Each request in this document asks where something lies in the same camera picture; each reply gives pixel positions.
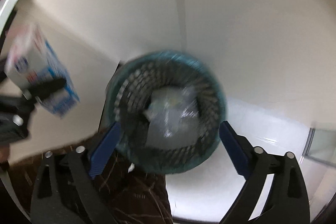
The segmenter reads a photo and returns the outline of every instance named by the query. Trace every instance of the screw head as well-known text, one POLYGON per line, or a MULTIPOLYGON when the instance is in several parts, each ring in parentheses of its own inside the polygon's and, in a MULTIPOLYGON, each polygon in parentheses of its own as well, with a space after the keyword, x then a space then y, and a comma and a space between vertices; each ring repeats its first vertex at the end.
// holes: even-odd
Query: screw head
POLYGON ((19 115, 13 116, 14 124, 18 125, 19 127, 23 125, 23 119, 19 115))
POLYGON ((45 156, 46 158, 50 158, 52 155, 53 155, 53 152, 51 152, 51 151, 47 151, 47 152, 44 154, 44 156, 45 156))
POLYGON ((254 148, 254 152, 256 152, 257 154, 262 154, 264 150, 260 146, 256 146, 254 148))
POLYGON ((294 155, 294 153, 292 153, 292 152, 287 152, 287 153, 286 153, 286 156, 287 156, 288 158, 290 158, 290 159, 294 159, 294 158, 295 158, 295 155, 294 155))
POLYGON ((85 151, 85 147, 83 147, 83 146, 78 146, 77 148, 76 148, 76 152, 77 153, 83 153, 85 151))

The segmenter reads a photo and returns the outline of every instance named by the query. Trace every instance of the metal frame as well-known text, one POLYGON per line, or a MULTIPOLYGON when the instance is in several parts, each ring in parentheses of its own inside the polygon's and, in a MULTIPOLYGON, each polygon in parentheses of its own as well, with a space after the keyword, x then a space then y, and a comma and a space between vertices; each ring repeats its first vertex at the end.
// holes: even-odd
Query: metal frame
POLYGON ((327 161, 327 160, 321 160, 321 159, 312 157, 308 154, 309 150, 310 150, 310 147, 311 147, 311 144, 313 142, 314 136, 315 136, 315 130, 316 130, 316 128, 311 128, 310 131, 309 131, 307 143, 306 143, 306 146, 305 146, 304 151, 303 151, 303 157, 306 158, 306 159, 310 159, 310 160, 319 162, 321 164, 336 168, 336 164, 333 164, 333 163, 331 163, 330 161, 327 161))

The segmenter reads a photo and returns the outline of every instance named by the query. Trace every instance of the white wall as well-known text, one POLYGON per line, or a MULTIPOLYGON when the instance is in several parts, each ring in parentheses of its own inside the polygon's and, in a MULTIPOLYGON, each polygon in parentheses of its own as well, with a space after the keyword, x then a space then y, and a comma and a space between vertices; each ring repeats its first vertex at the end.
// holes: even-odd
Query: white wall
POLYGON ((307 126, 334 122, 336 0, 33 2, 116 61, 185 46, 215 71, 227 95, 307 126))

